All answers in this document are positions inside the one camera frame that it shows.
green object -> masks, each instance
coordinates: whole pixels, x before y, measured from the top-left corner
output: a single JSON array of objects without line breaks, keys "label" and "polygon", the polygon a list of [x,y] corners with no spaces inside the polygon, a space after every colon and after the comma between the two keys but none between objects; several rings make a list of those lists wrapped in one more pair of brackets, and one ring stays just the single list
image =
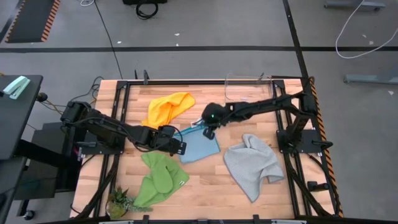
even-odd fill
[{"label": "green object", "polygon": [[141,157],[151,172],[142,180],[139,195],[134,201],[135,207],[149,207],[163,202],[189,180],[189,175],[178,163],[163,154],[148,152]]},{"label": "green object", "polygon": [[123,191],[121,186],[118,186],[116,190],[108,196],[108,207],[107,212],[112,220],[121,218],[127,211],[132,212],[151,212],[150,207],[136,207],[133,205],[134,198],[127,197],[127,191]]}]

wooden tabletop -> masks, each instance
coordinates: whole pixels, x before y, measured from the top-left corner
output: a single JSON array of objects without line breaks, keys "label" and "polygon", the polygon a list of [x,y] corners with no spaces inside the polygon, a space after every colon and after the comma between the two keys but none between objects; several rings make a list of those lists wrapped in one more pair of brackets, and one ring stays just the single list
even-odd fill
[{"label": "wooden tabletop", "polygon": [[[98,92],[96,109],[109,116],[112,112],[116,82],[117,80],[103,80]],[[302,90],[299,79],[285,80],[285,86],[288,94]],[[130,90],[126,122],[130,125],[141,124],[147,116],[148,105],[152,99],[176,92],[189,92],[196,100],[192,108],[170,123],[180,130],[190,127],[190,123],[201,116],[205,106],[210,102],[224,104],[231,100],[256,101],[272,97],[268,86],[229,85],[225,88],[224,85],[134,85]],[[118,118],[121,114],[122,103],[119,105]],[[286,127],[285,116],[282,117]],[[312,125],[308,123],[306,128],[310,129]],[[152,212],[127,212],[123,219],[142,220],[145,214],[150,215],[151,220],[252,219],[254,214],[258,214],[261,219],[293,218],[284,159],[279,152],[276,130],[275,113],[259,114],[242,123],[231,123],[227,127],[217,129],[216,138],[221,153],[191,164],[180,164],[181,168],[190,175],[190,180],[181,189],[166,201],[153,205]],[[230,176],[223,161],[223,154],[230,146],[241,143],[244,133],[255,134],[270,145],[285,175],[283,180],[274,184],[268,184],[265,180],[261,194],[254,203],[249,201]],[[130,142],[126,142],[124,154],[120,157],[116,185],[121,185],[123,189],[128,188],[128,196],[138,195],[142,179],[150,172],[140,158],[141,154]],[[323,171],[316,163],[307,155],[300,157],[306,181],[326,182]],[[172,159],[178,161],[178,156],[173,156]],[[95,193],[100,179],[102,161],[103,156],[97,155],[82,168],[73,201],[73,208],[76,210],[81,211]],[[300,213],[305,214],[302,196],[297,186],[296,191]],[[333,213],[329,191],[315,192],[313,195],[326,211]],[[103,195],[100,215],[105,214],[107,197],[108,189]]]}]

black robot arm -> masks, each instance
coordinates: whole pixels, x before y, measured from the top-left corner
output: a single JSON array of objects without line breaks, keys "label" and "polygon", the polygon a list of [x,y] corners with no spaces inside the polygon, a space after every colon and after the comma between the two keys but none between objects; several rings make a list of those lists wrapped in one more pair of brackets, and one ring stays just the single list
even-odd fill
[{"label": "black robot arm", "polygon": [[[299,108],[292,104],[292,99],[298,98]],[[271,111],[286,110],[296,116],[295,123],[289,128],[291,132],[295,132],[300,135],[300,129],[302,130],[307,121],[317,115],[317,107],[315,100],[312,95],[299,92],[294,95],[282,95],[277,98],[268,100],[257,101],[254,103],[248,102],[234,102],[227,103],[225,106],[221,106],[216,103],[210,103],[206,106],[201,117],[204,125],[207,126],[203,134],[213,139],[215,134],[214,130],[221,126],[225,126],[230,122],[240,122],[250,119],[253,115],[268,113]]]},{"label": "black robot arm", "polygon": [[160,150],[173,154],[185,154],[186,143],[173,138],[177,130],[173,126],[158,129],[147,126],[131,126],[91,109],[85,102],[69,102],[61,117],[66,127],[86,129],[97,136],[97,140],[109,148],[120,146],[121,136],[126,137],[140,151]]}]

gray floor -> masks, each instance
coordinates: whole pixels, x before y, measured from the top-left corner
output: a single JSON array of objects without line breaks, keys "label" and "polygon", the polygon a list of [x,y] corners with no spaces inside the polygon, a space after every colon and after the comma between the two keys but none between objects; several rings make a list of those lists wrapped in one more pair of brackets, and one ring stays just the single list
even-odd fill
[{"label": "gray floor", "polygon": [[[342,36],[340,46],[369,46],[387,40],[396,29],[398,3],[378,13],[360,13]],[[154,19],[141,21],[134,9],[117,0],[98,0],[99,9],[115,47],[201,45],[293,46],[282,1],[270,0],[170,0],[160,5]],[[321,0],[290,0],[301,46],[334,46],[351,11],[324,9]],[[14,10],[16,0],[0,2],[0,24]],[[390,45],[398,45],[395,38]],[[80,7],[63,0],[45,43],[6,44],[0,47],[109,47],[109,40],[95,6]],[[359,52],[344,52],[353,55]],[[151,78],[224,78],[235,75],[300,76],[295,52],[118,52],[124,78],[143,69]],[[397,62],[398,52],[377,52],[354,60],[334,52],[305,52],[308,74],[315,77],[328,139],[335,143],[331,156],[346,217],[398,220],[398,158],[395,137],[398,121],[398,86],[344,84],[346,73],[382,73]],[[119,78],[113,53],[0,54],[0,71],[9,75],[41,74],[42,92],[56,104],[66,104],[88,91],[98,75]],[[59,120],[59,115],[40,104],[34,106],[29,124]],[[26,127],[24,138],[32,137]],[[16,218],[15,203],[7,223],[65,220],[73,194],[35,200],[35,220]]]}]

orange striped tape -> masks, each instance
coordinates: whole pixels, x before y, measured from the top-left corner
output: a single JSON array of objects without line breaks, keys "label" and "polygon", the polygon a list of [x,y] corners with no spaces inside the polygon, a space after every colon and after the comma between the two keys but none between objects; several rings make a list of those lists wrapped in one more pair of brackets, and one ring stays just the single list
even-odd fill
[{"label": "orange striped tape", "polygon": [[[311,83],[312,95],[314,96],[315,103],[317,104],[317,108],[318,108],[317,120],[318,120],[318,124],[319,124],[321,139],[322,139],[322,141],[326,141],[325,127],[323,125],[322,114],[321,114],[321,110],[320,110],[320,107],[319,107],[319,101],[318,101],[317,91],[315,89],[315,84],[314,84],[313,77],[310,78],[310,83]],[[327,163],[328,170],[329,170],[329,176],[330,176],[330,179],[331,179],[331,184],[333,184],[336,187],[336,192],[338,194],[337,186],[336,186],[336,177],[335,177],[335,173],[333,171],[333,166],[332,166],[332,163],[331,163],[330,152],[329,152],[328,149],[325,149],[324,153],[325,153],[326,163]],[[343,207],[341,205],[338,208],[338,210],[339,210],[338,215],[340,217],[344,217],[344,215],[343,215]]]},{"label": "orange striped tape", "polygon": [[12,32],[12,30],[13,30],[15,24],[16,24],[17,21],[18,21],[18,16],[19,16],[19,14],[21,13],[21,10],[22,10],[22,8],[24,7],[24,5],[25,5],[25,0],[21,3],[21,6],[19,6],[18,12],[17,12],[17,14],[15,15],[14,22],[12,22],[11,28],[8,30],[8,34],[7,34],[6,39],[5,39],[6,43],[8,43],[8,39],[10,38],[11,32]]},{"label": "orange striped tape", "polygon": [[51,30],[52,24],[54,23],[55,15],[57,14],[59,7],[60,7],[60,1],[55,0],[52,5],[52,8],[51,8],[49,18],[47,19],[47,22],[45,23],[45,27],[44,27],[42,38],[41,38],[42,42],[45,42],[50,35],[50,30]]}]

